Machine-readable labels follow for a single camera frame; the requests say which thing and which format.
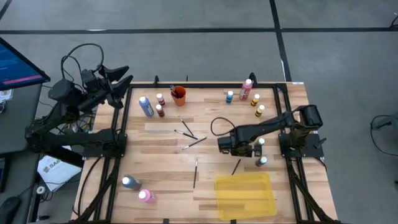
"yellow tray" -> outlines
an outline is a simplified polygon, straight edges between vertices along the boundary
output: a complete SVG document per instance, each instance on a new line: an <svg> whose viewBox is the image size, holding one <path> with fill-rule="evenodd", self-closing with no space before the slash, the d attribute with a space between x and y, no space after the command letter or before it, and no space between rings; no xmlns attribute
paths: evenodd
<svg viewBox="0 0 398 224"><path fill-rule="evenodd" d="M276 215L268 173L241 174L216 178L220 220Z"/></svg>

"blue paint bottle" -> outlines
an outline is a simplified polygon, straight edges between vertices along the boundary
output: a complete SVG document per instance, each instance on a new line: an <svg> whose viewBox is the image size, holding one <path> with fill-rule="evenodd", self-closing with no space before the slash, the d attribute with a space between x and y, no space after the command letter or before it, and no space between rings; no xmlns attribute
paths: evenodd
<svg viewBox="0 0 398 224"><path fill-rule="evenodd" d="M141 189L141 186L142 186L141 181L133 178L130 175L124 176L122 179L122 183L123 183L124 187L130 188L133 190L139 190L139 189Z"/></svg>
<svg viewBox="0 0 398 224"><path fill-rule="evenodd" d="M151 117L154 115L154 110L152 109L152 106L150 105L148 98L146 98L144 96L140 97L139 105L144 110L144 113L146 116Z"/></svg>
<svg viewBox="0 0 398 224"><path fill-rule="evenodd" d="M228 93L226 94L226 100L225 100L225 102L227 104L230 104L232 102L233 95L234 95L233 91L228 91Z"/></svg>

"black metal frame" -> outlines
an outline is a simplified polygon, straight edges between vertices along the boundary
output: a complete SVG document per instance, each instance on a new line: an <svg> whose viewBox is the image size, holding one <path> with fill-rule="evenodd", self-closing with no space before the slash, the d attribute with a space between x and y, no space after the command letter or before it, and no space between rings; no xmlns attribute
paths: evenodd
<svg viewBox="0 0 398 224"><path fill-rule="evenodd" d="M286 110L287 111L292 110L290 107L289 94L287 91L286 83L258 83L256 76L253 73L250 74L249 78L253 80L253 88L271 88L273 90L274 98L275 98L275 105L276 105L276 110L277 110L278 115L282 114L282 106L280 103L279 91L281 91L283 93ZM240 88L241 87L241 83L187 83L187 82L182 82L182 83L173 83L173 84L183 86L185 88ZM132 83L132 84L130 84L130 87L126 93L126 102L125 102L125 107L124 107L124 112L123 112L123 120L121 123L121 132L123 132L123 133L125 133L125 131L126 131L129 105L130 105L132 90L134 88L170 88L170 84L169 83L159 83L158 76L155 76L155 81L153 83ZM119 110L115 110L114 114L113 114L112 128L116 128L118 116L119 116ZM285 129L280 130L280 134L285 134L285 133L286 133ZM312 210L311 205L313 205L314 203L316 204L316 202L313 200L311 195L308 193L307 181L305 178L304 166L303 166L302 159L300 157L296 158L298 173L300 176L300 178L299 178L300 186L297 185L298 183L296 183L294 181L294 178L290 178L293 176L297 176L293 169L289 169L289 167L293 167L293 163L292 163L290 157L285 157L285 160L286 160L286 166L288 168L287 172L289 175L289 184L290 184L290 190L292 193L292 202L293 202L293 206L294 206L296 222L297 223L313 223L315 221L315 219L313 216L313 210ZM109 161L110 161L109 159L105 159L99 189L101 189L103 187L106 177L108 176ZM120 159L116 159L115 163L117 163L116 165L118 166L118 170L117 170L117 173L118 173ZM111 217L112 217L112 211L113 211L113 205L114 205L114 196L116 194L116 184L117 184L117 179L114 180L114 182L111 186L105 220L100 220L100 212L101 212L100 211L101 210L101 202L100 202L94 212L94 218L93 218L94 221L92 221L93 223L111 223ZM305 208L306 208L308 220L302 219L301 209L300 209L300 204L299 204L299 196L297 194L296 186L299 187L299 189L301 191L303 191L303 190L307 191L307 192L304 192L303 194L305 195L305 198L307 198L307 197L309 198L308 200L305 200Z"/></svg>

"pink paint bottle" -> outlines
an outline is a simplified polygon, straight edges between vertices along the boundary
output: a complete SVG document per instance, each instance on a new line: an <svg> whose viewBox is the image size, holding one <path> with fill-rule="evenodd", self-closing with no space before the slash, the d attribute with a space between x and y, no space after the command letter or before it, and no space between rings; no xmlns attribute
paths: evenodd
<svg viewBox="0 0 398 224"><path fill-rule="evenodd" d="M147 189L142 189L139 193L138 193L138 199L141 202L155 202L156 201L156 196L153 192L151 192L150 190Z"/></svg>
<svg viewBox="0 0 398 224"><path fill-rule="evenodd" d="M239 94L239 99L247 100L252 87L253 83L251 79L247 79L246 82L244 82L242 85L241 93Z"/></svg>

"bottle cap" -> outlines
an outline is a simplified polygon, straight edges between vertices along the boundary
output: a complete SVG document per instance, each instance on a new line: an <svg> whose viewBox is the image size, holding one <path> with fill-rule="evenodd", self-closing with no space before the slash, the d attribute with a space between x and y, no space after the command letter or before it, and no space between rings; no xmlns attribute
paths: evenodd
<svg viewBox="0 0 398 224"><path fill-rule="evenodd" d="M128 177L123 177L122 183L123 183L123 184L130 184L130 178L128 178Z"/></svg>
<svg viewBox="0 0 398 224"><path fill-rule="evenodd" d="M260 145L263 145L264 143L266 143L266 140L263 139L263 138L260 138L260 139L259 139L259 144L260 144Z"/></svg>
<svg viewBox="0 0 398 224"><path fill-rule="evenodd" d="M141 198L141 199L145 199L147 197L147 194L144 191L141 190L139 192L139 194L138 194L138 197Z"/></svg>
<svg viewBox="0 0 398 224"><path fill-rule="evenodd" d="M265 164L265 163L267 162L267 157L265 157L265 156L261 157L261 158L260 158L260 162L261 162L262 164Z"/></svg>

